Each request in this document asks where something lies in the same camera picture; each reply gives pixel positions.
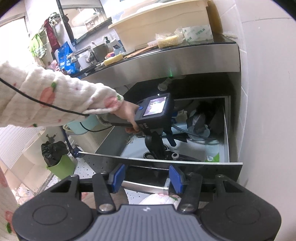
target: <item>black plastic bag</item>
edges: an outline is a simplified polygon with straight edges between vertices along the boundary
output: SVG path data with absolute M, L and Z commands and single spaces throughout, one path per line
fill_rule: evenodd
M 64 142 L 58 141 L 56 143 L 46 143 L 41 145 L 42 156 L 48 167 L 55 166 L 59 163 L 62 155 L 68 154 L 67 146 Z

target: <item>display screen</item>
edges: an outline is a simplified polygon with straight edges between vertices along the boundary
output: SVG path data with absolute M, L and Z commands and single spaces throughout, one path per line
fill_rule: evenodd
M 166 97 L 160 97 L 149 101 L 148 107 L 143 116 L 159 114 L 163 111 Z

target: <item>white logo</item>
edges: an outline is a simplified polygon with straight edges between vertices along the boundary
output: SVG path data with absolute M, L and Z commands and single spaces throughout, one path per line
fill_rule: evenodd
M 207 156 L 207 160 L 208 160 L 208 161 L 213 161 L 214 158 L 213 158 L 212 156 Z
M 146 207 L 146 208 L 143 208 L 142 210 L 145 211 L 145 212 L 149 212 L 151 210 L 151 208 L 150 207 Z

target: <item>yellow sponge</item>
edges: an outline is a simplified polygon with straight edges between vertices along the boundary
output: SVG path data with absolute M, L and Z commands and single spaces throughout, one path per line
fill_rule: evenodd
M 169 36 L 165 39 L 158 39 L 157 44 L 159 48 L 169 47 L 179 44 L 179 37 L 177 35 Z
M 113 57 L 110 57 L 110 58 L 104 60 L 104 65 L 108 66 L 108 65 L 116 63 L 116 62 L 118 62 L 118 61 L 120 61 L 122 59 L 123 59 L 123 55 L 122 55 L 122 53 L 120 53 L 120 54 L 118 54 L 116 56 L 113 56 Z

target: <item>beige plastic storage box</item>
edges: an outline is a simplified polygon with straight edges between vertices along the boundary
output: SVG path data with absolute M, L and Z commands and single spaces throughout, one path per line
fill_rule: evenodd
M 109 28 L 117 32 L 127 52 L 131 52 L 135 47 L 155 40 L 155 34 L 173 33 L 178 27 L 210 24 L 207 3 L 208 0 L 155 3 L 111 24 Z

